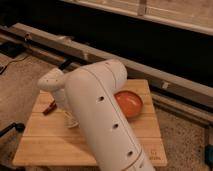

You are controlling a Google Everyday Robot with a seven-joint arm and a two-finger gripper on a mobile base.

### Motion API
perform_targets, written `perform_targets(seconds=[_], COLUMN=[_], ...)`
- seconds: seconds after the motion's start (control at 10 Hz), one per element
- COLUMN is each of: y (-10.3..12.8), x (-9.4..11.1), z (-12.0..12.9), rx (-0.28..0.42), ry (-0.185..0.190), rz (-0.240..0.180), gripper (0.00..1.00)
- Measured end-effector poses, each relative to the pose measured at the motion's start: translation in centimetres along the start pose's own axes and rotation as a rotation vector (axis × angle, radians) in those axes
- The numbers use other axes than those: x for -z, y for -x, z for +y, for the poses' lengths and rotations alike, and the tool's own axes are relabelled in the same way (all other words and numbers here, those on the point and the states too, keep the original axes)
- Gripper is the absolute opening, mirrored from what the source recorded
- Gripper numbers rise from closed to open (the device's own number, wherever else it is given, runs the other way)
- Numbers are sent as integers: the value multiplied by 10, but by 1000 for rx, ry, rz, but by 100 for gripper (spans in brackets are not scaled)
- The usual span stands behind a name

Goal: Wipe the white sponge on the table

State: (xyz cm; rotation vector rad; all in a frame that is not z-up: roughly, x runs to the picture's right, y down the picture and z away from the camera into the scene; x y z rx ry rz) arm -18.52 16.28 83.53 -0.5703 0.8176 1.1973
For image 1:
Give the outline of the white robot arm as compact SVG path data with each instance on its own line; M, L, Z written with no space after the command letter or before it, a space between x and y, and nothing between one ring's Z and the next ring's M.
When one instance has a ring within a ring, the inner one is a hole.
M114 97L126 80L125 66L111 59L68 73L54 68L38 86L72 112L101 171L155 171Z

